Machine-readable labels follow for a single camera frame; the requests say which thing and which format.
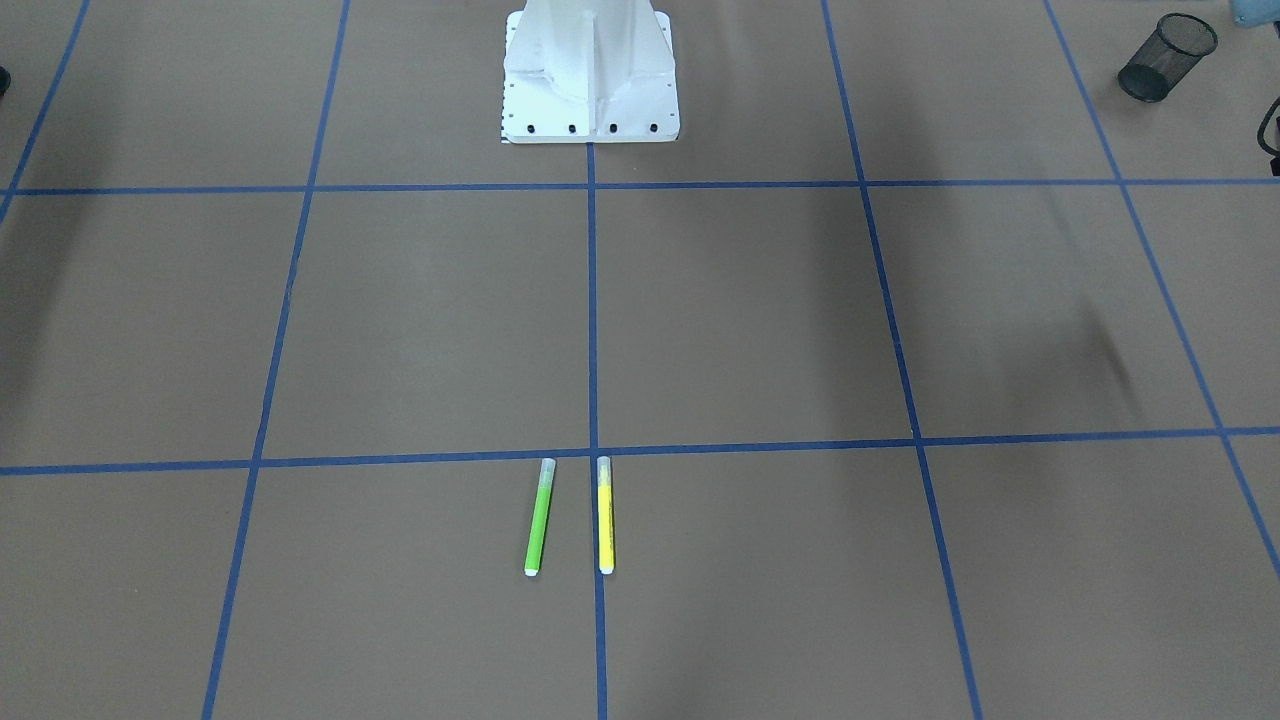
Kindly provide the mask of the green highlighter pen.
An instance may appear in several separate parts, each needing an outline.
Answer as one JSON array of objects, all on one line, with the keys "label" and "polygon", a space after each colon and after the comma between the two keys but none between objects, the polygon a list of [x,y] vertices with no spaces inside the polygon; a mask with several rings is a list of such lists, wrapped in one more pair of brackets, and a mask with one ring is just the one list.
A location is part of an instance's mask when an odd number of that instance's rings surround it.
[{"label": "green highlighter pen", "polygon": [[554,492],[557,460],[544,457],[540,461],[538,483],[532,505],[527,546],[524,559],[524,575],[535,578],[541,570],[541,560],[547,542],[547,529],[550,515],[550,502]]}]

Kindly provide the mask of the yellow highlighter pen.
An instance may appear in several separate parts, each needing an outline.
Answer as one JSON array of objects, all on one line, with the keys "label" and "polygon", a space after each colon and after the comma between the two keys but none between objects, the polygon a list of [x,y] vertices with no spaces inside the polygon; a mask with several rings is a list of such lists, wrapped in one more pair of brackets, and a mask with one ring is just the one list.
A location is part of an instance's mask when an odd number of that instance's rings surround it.
[{"label": "yellow highlighter pen", "polygon": [[613,500],[612,460],[600,456],[596,459],[596,561],[604,577],[616,569]]}]

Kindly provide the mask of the black mesh pencil cup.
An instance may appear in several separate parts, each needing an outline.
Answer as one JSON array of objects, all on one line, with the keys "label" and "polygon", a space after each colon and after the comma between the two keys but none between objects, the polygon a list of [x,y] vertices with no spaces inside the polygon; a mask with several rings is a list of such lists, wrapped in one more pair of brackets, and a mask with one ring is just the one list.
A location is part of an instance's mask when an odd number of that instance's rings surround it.
[{"label": "black mesh pencil cup", "polygon": [[1162,102],[1219,46],[1216,29],[1197,15],[1169,13],[1117,72],[1120,90],[1140,102]]}]

